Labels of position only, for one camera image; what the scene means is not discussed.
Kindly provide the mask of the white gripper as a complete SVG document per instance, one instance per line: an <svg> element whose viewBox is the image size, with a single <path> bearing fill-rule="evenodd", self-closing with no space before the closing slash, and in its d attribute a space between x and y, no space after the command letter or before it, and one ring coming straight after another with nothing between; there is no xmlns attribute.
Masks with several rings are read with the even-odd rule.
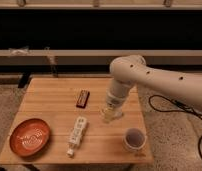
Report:
<svg viewBox="0 0 202 171"><path fill-rule="evenodd" d="M122 98L107 97L106 110L110 112L119 112L121 111L123 103L124 103L124 99Z"/></svg>

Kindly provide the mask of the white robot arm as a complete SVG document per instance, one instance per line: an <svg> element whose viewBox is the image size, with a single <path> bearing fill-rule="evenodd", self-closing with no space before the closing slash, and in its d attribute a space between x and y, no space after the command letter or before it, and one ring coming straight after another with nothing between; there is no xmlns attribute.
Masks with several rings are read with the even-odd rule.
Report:
<svg viewBox="0 0 202 171"><path fill-rule="evenodd" d="M202 75L154 69L140 55L118 57L110 64L112 81L106 104L119 108L136 84L147 86L202 112Z"/></svg>

